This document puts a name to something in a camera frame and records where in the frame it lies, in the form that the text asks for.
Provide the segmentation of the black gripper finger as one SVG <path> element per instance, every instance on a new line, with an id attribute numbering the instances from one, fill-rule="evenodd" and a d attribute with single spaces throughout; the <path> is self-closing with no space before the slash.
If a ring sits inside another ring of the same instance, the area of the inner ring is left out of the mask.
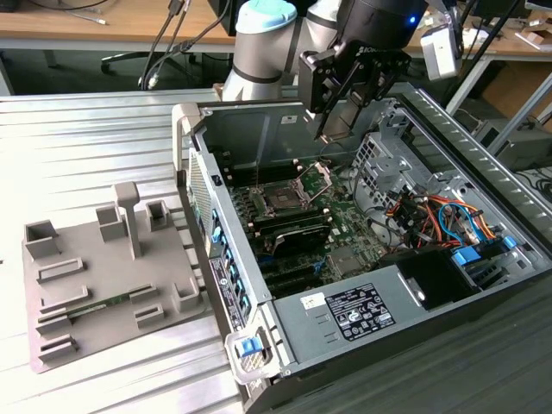
<path id="1" fill-rule="evenodd" d="M 362 53 L 354 61 L 347 100 L 347 126 L 352 129 L 361 111 L 381 100 L 404 75 L 411 56 L 403 51 Z"/>
<path id="2" fill-rule="evenodd" d="M 334 48 L 304 51 L 298 60 L 298 98 L 318 125 L 314 140 L 322 138 L 331 111 L 353 84 L 359 71 L 356 58 L 337 57 Z"/>

